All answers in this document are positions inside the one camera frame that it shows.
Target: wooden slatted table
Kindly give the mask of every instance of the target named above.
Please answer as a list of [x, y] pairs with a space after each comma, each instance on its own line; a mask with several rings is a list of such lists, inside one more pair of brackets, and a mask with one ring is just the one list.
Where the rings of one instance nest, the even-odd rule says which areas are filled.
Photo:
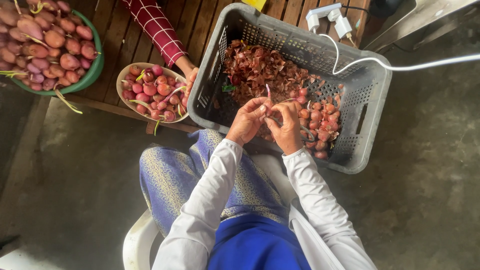
[[[180, 41], [185, 45], [192, 63], [199, 66], [204, 50], [210, 40], [220, 12], [227, 5], [240, 0], [168, 0], [162, 5], [170, 23], [177, 30]], [[305, 15], [318, 6], [341, 2], [351, 7], [367, 9], [370, 0], [267, 0], [263, 13], [286, 23], [307, 29]], [[77, 11], [89, 18], [96, 27], [105, 54], [105, 67], [99, 79], [89, 88], [65, 95], [66, 99], [89, 107], [148, 121], [132, 111], [120, 100], [116, 80], [119, 72], [133, 62], [149, 62], [165, 65], [160, 53], [149, 41], [146, 34], [130, 17], [121, 0], [70, 0]], [[361, 41], [367, 13], [361, 10], [342, 8], [342, 13], [352, 24], [352, 38], [358, 47]], [[333, 25], [326, 18], [321, 19], [318, 33], [328, 33], [339, 40]], [[340, 42], [351, 45], [347, 39]], [[180, 123], [165, 126], [193, 132], [199, 129], [190, 118]]]

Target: woman's right hand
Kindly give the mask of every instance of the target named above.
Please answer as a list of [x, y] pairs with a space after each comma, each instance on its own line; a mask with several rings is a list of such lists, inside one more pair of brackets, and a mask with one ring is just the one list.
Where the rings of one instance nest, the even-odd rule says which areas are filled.
[[264, 119], [276, 143], [287, 156], [297, 152], [303, 147], [303, 143], [300, 139], [300, 120], [295, 104], [279, 103], [272, 107], [272, 111], [279, 111], [283, 117], [282, 127], [279, 127], [271, 118], [265, 117]]

